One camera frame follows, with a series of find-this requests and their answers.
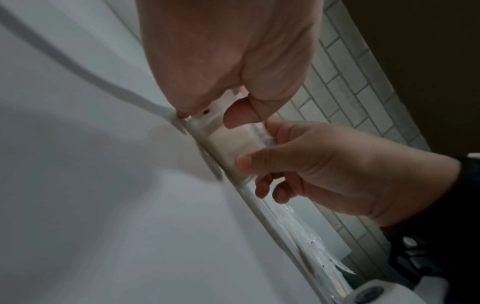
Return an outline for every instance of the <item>hand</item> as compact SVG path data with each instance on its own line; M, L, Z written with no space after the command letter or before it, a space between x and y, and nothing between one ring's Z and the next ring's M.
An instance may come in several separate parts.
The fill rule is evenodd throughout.
M225 113L233 128L264 121L298 91L310 66L323 0L136 0L153 75L179 116L225 90L250 94Z
M381 226L426 209L457 179L460 163L329 124L269 119L276 145L237 159L239 171L266 174L256 195L265 197L273 179L278 203L306 196L333 211L367 216Z

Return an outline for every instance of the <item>brown surface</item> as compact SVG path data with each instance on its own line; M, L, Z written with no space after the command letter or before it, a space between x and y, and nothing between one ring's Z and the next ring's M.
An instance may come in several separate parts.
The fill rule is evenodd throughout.
M480 152L476 2L343 2L432 151Z

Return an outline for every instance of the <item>wrist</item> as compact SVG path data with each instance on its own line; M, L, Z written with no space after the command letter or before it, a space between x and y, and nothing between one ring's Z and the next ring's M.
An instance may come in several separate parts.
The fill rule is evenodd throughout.
M402 175L382 202L388 208L370 219L379 226L391 226L426 210L453 186L460 169L454 158L409 150Z

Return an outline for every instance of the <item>person's left hand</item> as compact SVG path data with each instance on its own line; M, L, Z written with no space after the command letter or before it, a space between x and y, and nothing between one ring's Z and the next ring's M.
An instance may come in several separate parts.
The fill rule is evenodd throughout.
M136 0L153 75L179 116L227 89L249 95L225 113L233 128L268 118L305 80L323 0Z

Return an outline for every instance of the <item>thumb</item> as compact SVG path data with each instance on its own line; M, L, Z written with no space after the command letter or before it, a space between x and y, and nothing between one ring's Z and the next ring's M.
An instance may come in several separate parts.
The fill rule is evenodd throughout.
M223 123L225 127L233 129L244 124L264 121L288 101L289 99L264 101L249 94L247 97L235 101L227 109L223 116Z
M237 170L247 174L299 171L305 157L295 146L295 141L261 149L252 154L240 155L236 159Z

